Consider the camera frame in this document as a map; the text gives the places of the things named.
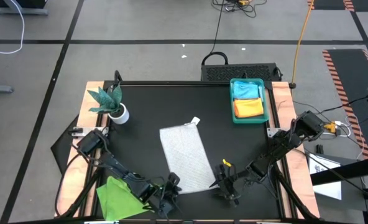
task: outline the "gray floor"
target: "gray floor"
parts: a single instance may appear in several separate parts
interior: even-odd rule
[[[49,0],[48,17],[25,16],[25,39],[63,40],[78,0]],[[306,1],[269,0],[250,19],[242,12],[224,13],[219,39],[296,40],[307,11]],[[213,39],[219,12],[210,1],[112,1],[86,0],[73,39]],[[358,14],[368,35],[368,12]],[[0,39],[18,39],[21,22],[16,16],[0,16]],[[306,40],[361,40],[347,11],[312,11]],[[0,45],[11,50],[17,45]],[[60,173],[50,146],[77,115],[85,84],[113,78],[118,69],[124,80],[199,80],[200,63],[212,45],[82,45],[68,48],[52,99],[29,162],[10,222],[52,218]],[[217,45],[230,63],[275,62],[284,80],[291,79],[295,45]],[[0,217],[22,156],[34,128],[44,94],[60,54],[61,45],[25,45],[14,55],[0,55],[0,84],[15,92],[0,95]],[[324,49],[365,49],[363,45],[303,45],[300,49],[294,100],[318,109],[340,104],[321,54]],[[211,57],[207,63],[222,63]],[[297,113],[310,108],[295,105]],[[344,121],[344,110],[326,113]],[[355,158],[359,148],[346,138],[316,141],[327,154]],[[339,211],[319,205],[327,220],[363,223],[360,211]]]

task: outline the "yellow tag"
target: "yellow tag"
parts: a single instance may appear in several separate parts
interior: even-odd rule
[[[227,166],[229,166],[229,167],[231,167],[232,165],[229,163],[229,162],[227,162],[225,159],[223,159],[223,164],[226,164]]]

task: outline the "blue cloth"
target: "blue cloth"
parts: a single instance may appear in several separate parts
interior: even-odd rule
[[[234,99],[249,100],[259,98],[259,86],[252,82],[235,81],[232,85]]]

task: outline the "teal tray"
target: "teal tray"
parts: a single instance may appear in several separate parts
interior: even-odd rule
[[[264,109],[264,114],[263,115],[253,116],[253,117],[250,117],[250,118],[237,118],[235,116],[234,98],[232,96],[232,84],[235,81],[254,82],[254,83],[256,83],[256,84],[258,84],[262,87],[262,89],[264,90],[264,91],[262,91],[263,109]],[[229,82],[229,96],[230,96],[230,99],[231,99],[232,121],[234,123],[236,123],[236,124],[260,124],[260,123],[264,123],[264,122],[269,120],[269,108],[267,106],[267,100],[269,100],[269,99],[267,99],[265,97],[264,82],[260,78],[233,78],[233,79],[231,79],[231,81]]]

